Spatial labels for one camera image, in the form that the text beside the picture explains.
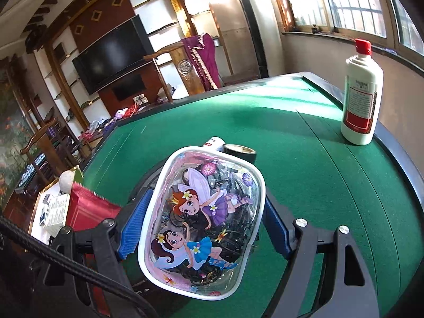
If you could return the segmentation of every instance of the blue gripper pad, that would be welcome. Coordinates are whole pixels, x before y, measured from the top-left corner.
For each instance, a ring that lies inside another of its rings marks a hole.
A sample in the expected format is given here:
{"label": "blue gripper pad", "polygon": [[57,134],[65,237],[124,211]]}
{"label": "blue gripper pad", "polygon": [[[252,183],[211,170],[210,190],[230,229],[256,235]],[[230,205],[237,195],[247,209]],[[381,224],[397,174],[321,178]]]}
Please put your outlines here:
{"label": "blue gripper pad", "polygon": [[152,195],[153,189],[147,189],[122,230],[121,243],[117,251],[118,256],[121,259],[126,259],[127,256],[132,254],[137,247],[140,240],[141,226],[143,225],[144,216],[146,215],[146,210],[149,206]]}
{"label": "blue gripper pad", "polygon": [[289,243],[289,232],[277,214],[268,196],[265,199],[263,222],[276,252],[289,259],[292,249]]}

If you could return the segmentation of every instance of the green felt surface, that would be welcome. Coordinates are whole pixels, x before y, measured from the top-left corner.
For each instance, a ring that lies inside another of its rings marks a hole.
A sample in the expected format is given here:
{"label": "green felt surface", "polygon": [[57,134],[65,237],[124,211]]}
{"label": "green felt surface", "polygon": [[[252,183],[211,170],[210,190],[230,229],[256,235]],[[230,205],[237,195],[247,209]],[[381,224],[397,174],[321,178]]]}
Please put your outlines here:
{"label": "green felt surface", "polygon": [[[403,177],[373,141],[348,144],[342,112],[302,79],[277,77],[264,86],[204,99],[116,128],[84,173],[84,185],[125,205],[140,177],[158,161],[211,136],[258,153],[255,165],[294,216],[320,228],[347,225],[368,265],[381,315],[397,301],[424,255],[420,213]],[[320,275],[317,255],[302,306],[311,307]],[[219,302],[188,300],[173,317],[259,318],[286,262],[264,228],[239,289]],[[124,262],[142,277],[136,254]]]}

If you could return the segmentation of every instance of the red and white label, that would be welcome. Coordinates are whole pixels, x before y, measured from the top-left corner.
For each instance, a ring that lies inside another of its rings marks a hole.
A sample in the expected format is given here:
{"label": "red and white label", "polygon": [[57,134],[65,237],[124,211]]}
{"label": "red and white label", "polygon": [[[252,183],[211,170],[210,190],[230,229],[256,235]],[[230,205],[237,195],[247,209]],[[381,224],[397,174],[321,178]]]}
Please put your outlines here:
{"label": "red and white label", "polygon": [[375,108],[375,84],[347,79],[346,115],[344,123],[347,127],[361,134],[371,131],[372,116]]}

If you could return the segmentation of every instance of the roll of black tape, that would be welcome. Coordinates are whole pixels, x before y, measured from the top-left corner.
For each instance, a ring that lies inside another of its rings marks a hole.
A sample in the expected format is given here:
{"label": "roll of black tape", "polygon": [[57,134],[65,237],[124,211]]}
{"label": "roll of black tape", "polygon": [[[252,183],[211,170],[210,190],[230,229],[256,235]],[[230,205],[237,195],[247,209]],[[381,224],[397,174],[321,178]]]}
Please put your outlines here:
{"label": "roll of black tape", "polygon": [[256,151],[249,147],[240,146],[239,144],[225,144],[224,153],[246,160],[251,164],[255,164]]}

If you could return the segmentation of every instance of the black cable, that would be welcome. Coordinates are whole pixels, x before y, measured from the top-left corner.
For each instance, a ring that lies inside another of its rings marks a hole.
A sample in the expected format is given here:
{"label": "black cable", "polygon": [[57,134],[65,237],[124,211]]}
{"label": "black cable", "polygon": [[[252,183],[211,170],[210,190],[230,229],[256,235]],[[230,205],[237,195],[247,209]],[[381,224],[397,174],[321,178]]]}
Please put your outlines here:
{"label": "black cable", "polygon": [[0,232],[16,244],[50,264],[58,265],[68,274],[78,277],[116,296],[130,301],[147,318],[158,318],[155,309],[134,291],[41,243],[0,214]]}

